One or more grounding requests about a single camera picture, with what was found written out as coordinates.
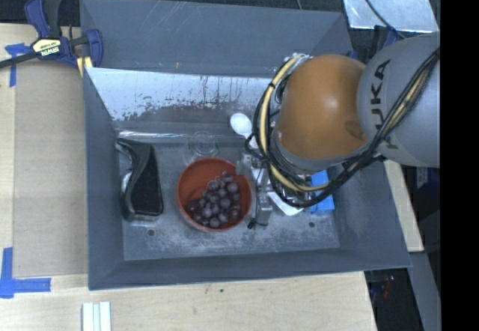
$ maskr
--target wooden table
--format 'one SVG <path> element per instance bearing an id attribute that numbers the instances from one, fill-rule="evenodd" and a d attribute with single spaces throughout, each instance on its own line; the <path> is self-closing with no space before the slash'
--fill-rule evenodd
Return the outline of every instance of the wooden table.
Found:
<path id="1" fill-rule="evenodd" d="M 3 50 L 6 44 L 30 43 L 35 38 L 29 25 L 0 24 L 0 60 L 8 58 Z M 22 71 L 28 68 L 36 72 L 58 65 L 30 62 Z M 0 70 L 1 248 L 13 245 L 16 194 L 16 89 L 8 87 L 9 77 L 10 69 Z M 400 166 L 387 162 L 386 170 L 408 250 L 422 251 Z M 37 241 L 34 228 L 29 237 L 32 244 Z M 89 291 L 87 275 L 79 273 L 53 276 L 51 289 L 49 293 L 0 299 L 0 330 L 80 330 L 82 304 L 102 301 L 111 303 L 112 327 L 117 331 L 376 330 L 363 272 L 109 291 Z"/>

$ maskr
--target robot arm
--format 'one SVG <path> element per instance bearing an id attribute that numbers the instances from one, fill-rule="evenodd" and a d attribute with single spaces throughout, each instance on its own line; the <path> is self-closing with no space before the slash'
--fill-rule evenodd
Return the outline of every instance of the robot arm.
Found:
<path id="1" fill-rule="evenodd" d="M 304 59 L 294 55 L 278 71 L 253 123 L 283 201 L 310 207 L 383 157 L 439 167 L 439 33 L 398 41 L 367 66 L 339 55 Z M 270 123 L 275 88 L 284 92 Z M 327 185 L 301 178 L 337 164 L 344 171 Z"/>

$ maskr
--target dark grape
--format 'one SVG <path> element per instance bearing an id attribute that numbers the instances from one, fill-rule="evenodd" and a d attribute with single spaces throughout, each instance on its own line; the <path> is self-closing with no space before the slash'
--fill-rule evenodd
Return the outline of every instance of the dark grape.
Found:
<path id="1" fill-rule="evenodd" d="M 186 205 L 186 211 L 189 213 L 194 213 L 195 211 L 198 211 L 200 209 L 200 204 L 198 201 L 195 199 L 193 201 L 189 201 L 189 203 Z"/>
<path id="2" fill-rule="evenodd" d="M 219 223 L 219 220 L 218 218 L 216 218 L 215 216 L 213 218 L 210 219 L 210 227 L 212 228 L 218 228 L 220 225 Z"/>
<path id="3" fill-rule="evenodd" d="M 201 211 L 201 215 L 203 215 L 205 218 L 210 218 L 213 215 L 213 211 L 209 207 L 205 207 Z"/>
<path id="4" fill-rule="evenodd" d="M 219 214 L 219 211 L 220 211 L 219 204 L 215 203 L 215 204 L 211 207 L 211 212 L 213 213 L 213 215 L 218 215 L 218 214 Z"/>
<path id="5" fill-rule="evenodd" d="M 217 189 L 219 189 L 218 181 L 216 179 L 210 180 L 210 182 L 208 182 L 207 184 L 207 189 L 209 191 L 216 191 Z"/>
<path id="6" fill-rule="evenodd" d="M 229 208 L 230 205 L 231 205 L 231 199 L 229 199 L 229 198 L 221 198 L 220 201 L 219 201 L 219 205 L 220 205 L 222 208 Z"/>
<path id="7" fill-rule="evenodd" d="M 203 219 L 203 217 L 201 216 L 200 213 L 194 213 L 194 214 L 193 214 L 193 220 L 194 220 L 195 222 L 201 223 L 201 220 L 202 220 L 202 219 Z"/>
<path id="8" fill-rule="evenodd" d="M 219 219 L 219 221 L 220 221 L 221 223 L 226 223 L 228 220 L 230 220 L 230 219 L 228 218 L 228 215 L 227 215 L 226 213 L 220 213 L 220 214 L 218 215 L 218 219 Z"/>
<path id="9" fill-rule="evenodd" d="M 211 203 L 218 203 L 219 195 L 217 193 L 210 194 L 210 201 Z"/>
<path id="10" fill-rule="evenodd" d="M 220 197 L 224 198 L 226 195 L 228 195 L 228 191 L 226 189 L 219 189 L 218 194 Z"/>
<path id="11" fill-rule="evenodd" d="M 222 180 L 224 180 L 226 183 L 233 182 L 233 175 L 231 175 L 229 172 L 222 172 L 222 176 Z"/>
<path id="12" fill-rule="evenodd" d="M 228 192 L 235 193 L 238 191 L 238 183 L 230 182 L 226 188 Z"/>
<path id="13" fill-rule="evenodd" d="M 236 220 L 239 217 L 240 217 L 240 211 L 239 210 L 234 208 L 230 211 L 230 218 L 232 218 L 232 220 Z"/>

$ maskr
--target yellow cable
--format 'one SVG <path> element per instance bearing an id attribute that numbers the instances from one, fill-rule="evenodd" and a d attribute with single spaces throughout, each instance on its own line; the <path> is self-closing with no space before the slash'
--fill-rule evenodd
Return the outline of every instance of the yellow cable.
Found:
<path id="1" fill-rule="evenodd" d="M 263 100 L 263 105 L 261 106 L 260 111 L 260 146 L 265 155 L 268 155 L 268 147 L 266 143 L 266 122 L 267 122 L 267 115 L 268 115 L 268 106 L 269 101 L 271 100 L 272 92 L 275 90 L 276 85 L 278 82 L 283 78 L 284 74 L 298 61 L 302 56 L 295 55 L 291 59 L 289 59 L 286 64 L 276 73 L 273 77 L 271 84 L 268 86 L 265 97 Z M 325 189 L 328 186 L 327 183 L 322 184 L 321 186 L 300 186 L 289 179 L 287 179 L 274 165 L 270 165 L 271 172 L 278 179 L 282 184 L 286 187 L 289 187 L 292 190 L 299 191 L 299 192 L 316 192 L 322 189 Z"/>

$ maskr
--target terracotta bowl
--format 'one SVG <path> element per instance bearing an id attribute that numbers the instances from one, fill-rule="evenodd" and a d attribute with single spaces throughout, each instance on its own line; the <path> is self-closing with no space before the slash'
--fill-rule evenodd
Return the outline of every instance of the terracotta bowl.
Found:
<path id="1" fill-rule="evenodd" d="M 233 175 L 235 182 L 238 183 L 238 191 L 241 193 L 241 200 L 239 201 L 241 215 L 239 219 L 231 219 L 218 228 L 203 226 L 193 220 L 186 212 L 185 207 L 191 200 L 201 198 L 201 193 L 207 188 L 208 182 L 215 177 L 221 177 L 224 171 Z M 244 216 L 251 208 L 252 192 L 246 176 L 238 175 L 235 171 L 236 166 L 233 163 L 216 157 L 201 158 L 183 170 L 177 185 L 177 203 L 181 215 L 188 224 L 201 231 L 216 232 L 229 230 L 243 221 Z"/>

